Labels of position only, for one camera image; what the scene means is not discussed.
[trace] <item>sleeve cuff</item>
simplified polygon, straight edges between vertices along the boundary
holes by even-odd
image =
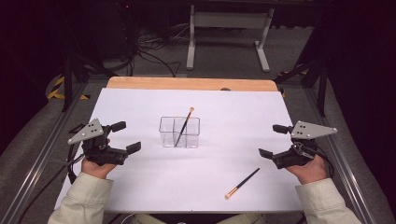
[[[112,180],[80,173],[67,192],[67,196],[79,203],[106,204],[112,187]]]
[[[345,205],[344,198],[330,178],[296,187],[305,211],[319,211]]]

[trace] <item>hand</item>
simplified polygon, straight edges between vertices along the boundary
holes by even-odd
[[[104,164],[100,166],[95,162],[87,161],[87,159],[84,158],[81,164],[81,172],[100,179],[106,179],[108,173],[116,168],[116,166],[116,164]]]
[[[296,175],[302,185],[327,178],[324,161],[318,155],[304,166],[295,165],[286,169]]]

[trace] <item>dark floor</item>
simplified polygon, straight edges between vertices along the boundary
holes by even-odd
[[[203,30],[197,36],[195,65],[192,71],[185,68],[187,59],[188,40],[181,35],[177,41],[171,42],[162,49],[150,50],[156,57],[161,58],[167,63],[174,72],[177,71],[177,77],[219,77],[219,78],[248,78],[248,79],[273,79],[281,71],[289,71],[294,66],[304,43],[309,37],[312,29],[294,28],[294,29],[271,29],[265,42],[264,51],[266,53],[271,72],[264,73],[259,64],[255,49],[252,47],[256,37],[260,33],[256,31],[245,30],[239,35],[229,35],[220,30]],[[118,60],[106,61],[106,66],[119,63]],[[126,68],[118,71],[120,75],[126,74]],[[157,76],[170,77],[171,72],[161,63],[152,63],[138,56],[134,62],[134,76]],[[64,102],[60,99],[50,99],[49,103],[36,114],[36,116],[21,130],[18,136],[8,146],[0,158],[0,217],[9,216],[12,211],[8,208],[15,204],[13,200],[19,194],[21,186],[25,185],[23,181],[35,165],[36,158],[42,155],[42,150],[49,153],[48,159],[43,161],[42,173],[38,181],[31,185],[34,187],[26,196],[30,196],[26,204],[32,201],[33,197],[44,188],[50,179],[62,167],[59,161],[64,161],[67,157],[68,145],[66,140],[70,137],[67,133],[80,123],[87,123],[93,111],[100,90],[106,86],[106,80],[94,76],[88,85],[83,89],[83,94],[89,94],[90,100],[79,100],[63,128],[59,131],[56,138],[49,140],[49,136],[54,134],[54,127],[58,124]],[[307,98],[306,90],[293,82],[283,85],[286,97],[285,104],[289,110],[291,120],[304,120],[307,122],[318,123],[316,109],[311,106]],[[56,78],[49,85],[49,90]],[[369,208],[376,223],[396,223],[390,212],[387,198],[382,193],[381,188],[375,181],[370,170],[364,163],[350,136],[347,125],[344,121],[342,111],[340,110],[332,88],[327,89],[325,120],[332,126],[336,127],[339,133],[334,137],[336,145],[340,148],[354,178],[360,186],[362,198]],[[329,143],[323,139],[318,141],[325,151],[330,150]],[[53,211],[53,206],[62,187],[66,172],[62,173],[53,183],[41,194],[33,203],[32,207],[25,214],[22,223],[46,223],[48,217]],[[345,185],[345,179],[336,172],[334,183],[346,199],[349,208],[355,211],[353,199],[351,200],[349,192]],[[116,214],[106,214],[104,223],[108,223]],[[296,223],[300,213],[292,214],[268,214],[270,223]],[[121,223],[127,215],[122,215],[114,223]],[[199,223],[210,223],[210,221],[197,220]]]

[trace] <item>transparent container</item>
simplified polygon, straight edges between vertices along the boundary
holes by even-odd
[[[198,147],[200,120],[189,118],[183,133],[185,117],[162,117],[160,123],[160,134],[163,147]]]

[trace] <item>white paper sheet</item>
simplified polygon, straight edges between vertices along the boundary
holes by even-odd
[[[191,116],[201,120],[199,147],[162,147],[161,117],[186,117],[191,106],[195,108]],[[292,125],[279,92],[102,89],[92,113],[95,118],[102,125],[126,121],[126,129],[109,135],[112,147],[125,149],[142,143],[140,151],[109,174],[115,183],[108,211],[301,210],[294,188],[299,185],[297,178],[277,170],[258,150],[279,153],[291,145],[288,134],[272,130],[274,124]],[[229,200],[224,198],[257,168],[260,171]],[[80,163],[74,170],[80,170]],[[56,207],[69,188],[66,180]]]

